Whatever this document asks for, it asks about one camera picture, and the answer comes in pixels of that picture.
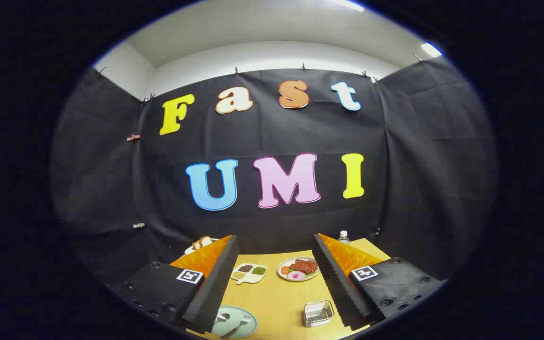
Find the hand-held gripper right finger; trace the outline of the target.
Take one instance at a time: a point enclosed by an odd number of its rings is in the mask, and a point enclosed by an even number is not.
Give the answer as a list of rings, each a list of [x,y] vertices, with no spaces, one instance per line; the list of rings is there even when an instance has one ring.
[[[444,284],[401,257],[380,260],[323,234],[313,255],[342,323],[356,331],[401,313]]]

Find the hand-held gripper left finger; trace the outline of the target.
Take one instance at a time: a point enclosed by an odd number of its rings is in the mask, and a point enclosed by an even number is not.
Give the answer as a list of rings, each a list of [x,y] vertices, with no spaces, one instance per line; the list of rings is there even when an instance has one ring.
[[[172,264],[145,265],[114,293],[164,327],[210,333],[238,253],[238,237],[229,235]]]

